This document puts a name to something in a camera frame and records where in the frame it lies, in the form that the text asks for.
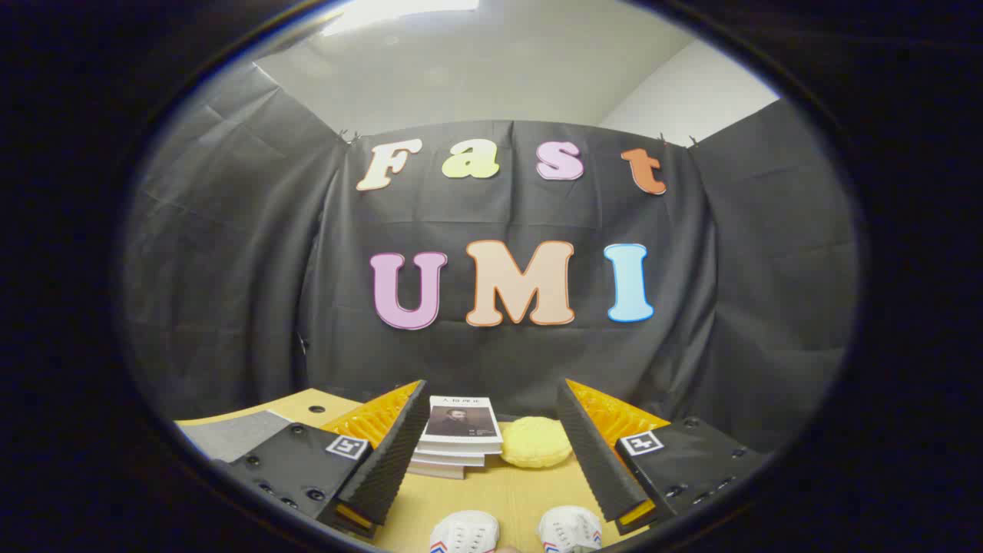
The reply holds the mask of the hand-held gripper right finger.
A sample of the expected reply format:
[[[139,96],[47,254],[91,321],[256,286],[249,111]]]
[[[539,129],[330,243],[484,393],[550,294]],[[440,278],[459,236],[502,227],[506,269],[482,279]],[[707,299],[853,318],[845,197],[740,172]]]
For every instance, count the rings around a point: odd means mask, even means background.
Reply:
[[[710,504],[766,461],[698,417],[670,422],[570,379],[556,412],[601,514],[621,535]]]

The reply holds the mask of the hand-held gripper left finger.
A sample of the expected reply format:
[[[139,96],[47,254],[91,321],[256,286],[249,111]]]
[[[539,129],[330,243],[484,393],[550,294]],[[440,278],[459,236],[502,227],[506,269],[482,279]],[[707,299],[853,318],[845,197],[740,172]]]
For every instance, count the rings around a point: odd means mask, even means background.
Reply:
[[[372,538],[429,419],[427,382],[400,386],[320,426],[289,422],[232,461],[236,483],[320,524]]]

